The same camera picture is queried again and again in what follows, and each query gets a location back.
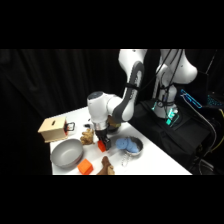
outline metal bowl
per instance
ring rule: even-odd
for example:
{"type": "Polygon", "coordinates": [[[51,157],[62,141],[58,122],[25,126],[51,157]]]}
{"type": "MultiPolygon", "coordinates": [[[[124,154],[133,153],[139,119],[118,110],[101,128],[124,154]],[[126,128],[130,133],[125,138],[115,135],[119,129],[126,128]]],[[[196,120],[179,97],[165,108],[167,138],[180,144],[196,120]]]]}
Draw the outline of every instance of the metal bowl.
{"type": "Polygon", "coordinates": [[[131,160],[131,157],[136,157],[136,156],[140,155],[142,153],[143,147],[144,147],[142,141],[139,140],[138,138],[135,138],[135,137],[128,137],[128,138],[130,138],[132,142],[136,143],[139,152],[137,152],[137,153],[131,153],[131,152],[129,152],[126,149],[125,150],[125,153],[126,154],[125,154],[125,156],[124,156],[124,158],[122,160],[122,166],[123,167],[126,167],[128,165],[128,163],[131,160]]]}
{"type": "Polygon", "coordinates": [[[127,149],[126,149],[126,153],[130,156],[138,156],[139,154],[141,154],[142,150],[143,150],[143,143],[141,140],[139,140],[138,138],[135,138],[135,137],[128,137],[131,139],[132,142],[136,143],[137,145],[137,148],[139,150],[139,152],[137,153],[131,153],[129,152],[127,149]]]}
{"type": "Polygon", "coordinates": [[[82,143],[77,139],[69,139],[59,144],[51,154],[51,162],[60,168],[75,166],[83,156],[82,143]]]}

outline orange object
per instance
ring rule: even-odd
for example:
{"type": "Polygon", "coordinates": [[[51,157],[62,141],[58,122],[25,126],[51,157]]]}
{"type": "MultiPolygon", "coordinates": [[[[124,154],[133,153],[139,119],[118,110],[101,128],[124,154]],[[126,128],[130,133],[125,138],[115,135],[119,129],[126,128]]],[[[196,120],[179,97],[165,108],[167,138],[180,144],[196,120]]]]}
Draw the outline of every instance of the orange object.
{"type": "Polygon", "coordinates": [[[98,141],[98,147],[100,149],[101,152],[106,152],[106,146],[103,144],[102,141],[98,141]]]}
{"type": "Polygon", "coordinates": [[[79,165],[78,165],[79,172],[82,175],[89,175],[93,171],[93,165],[87,160],[83,160],[79,165]]]}

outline black curtain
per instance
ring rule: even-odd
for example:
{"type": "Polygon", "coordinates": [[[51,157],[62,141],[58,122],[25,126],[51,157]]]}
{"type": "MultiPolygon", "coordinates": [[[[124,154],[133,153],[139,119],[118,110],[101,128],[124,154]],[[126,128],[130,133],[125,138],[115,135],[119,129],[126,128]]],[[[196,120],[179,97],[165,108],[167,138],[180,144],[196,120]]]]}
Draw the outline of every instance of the black curtain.
{"type": "MultiPolygon", "coordinates": [[[[86,107],[94,91],[122,96],[126,74],[118,63],[119,51],[0,50],[2,174],[51,174],[49,144],[37,133],[40,125],[45,118],[86,107]]],[[[206,71],[214,52],[186,50],[190,62],[201,71],[206,71]]],[[[159,59],[159,49],[150,49],[143,87],[153,78],[159,59]]],[[[153,88],[154,82],[139,94],[138,102],[151,99],[153,88]]]]}

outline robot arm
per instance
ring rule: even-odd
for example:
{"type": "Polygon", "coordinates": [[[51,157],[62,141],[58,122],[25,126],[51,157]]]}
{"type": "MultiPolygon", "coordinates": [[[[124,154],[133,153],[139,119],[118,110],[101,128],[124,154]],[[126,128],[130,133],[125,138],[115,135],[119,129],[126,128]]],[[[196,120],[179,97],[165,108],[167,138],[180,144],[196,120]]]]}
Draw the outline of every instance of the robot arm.
{"type": "Polygon", "coordinates": [[[95,132],[106,149],[111,147],[107,138],[108,115],[111,115],[117,123],[129,121],[134,114],[134,106],[144,75],[144,58],[147,49],[122,49],[119,55],[119,63],[127,74],[123,99],[116,95],[108,95],[103,92],[92,93],[88,97],[88,108],[95,132]]]}
{"type": "Polygon", "coordinates": [[[160,118],[170,118],[172,120],[169,115],[175,116],[178,113],[177,106],[174,103],[177,89],[173,84],[191,83],[197,77],[198,71],[187,60],[184,49],[161,49],[161,55],[165,62],[157,75],[154,96],[158,84],[160,85],[160,93],[154,112],[160,118]]]}

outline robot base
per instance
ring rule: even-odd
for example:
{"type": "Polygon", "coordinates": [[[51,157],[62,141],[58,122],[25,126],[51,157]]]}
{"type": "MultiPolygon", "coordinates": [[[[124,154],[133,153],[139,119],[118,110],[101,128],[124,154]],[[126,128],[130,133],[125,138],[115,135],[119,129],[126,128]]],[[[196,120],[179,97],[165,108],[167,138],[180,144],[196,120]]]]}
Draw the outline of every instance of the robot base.
{"type": "Polygon", "coordinates": [[[154,113],[156,114],[157,117],[162,118],[162,119],[171,119],[174,117],[173,114],[170,114],[170,111],[173,111],[174,115],[178,113],[177,106],[173,104],[173,106],[167,106],[167,109],[165,111],[164,107],[160,107],[159,105],[155,105],[153,108],[154,113]]]}

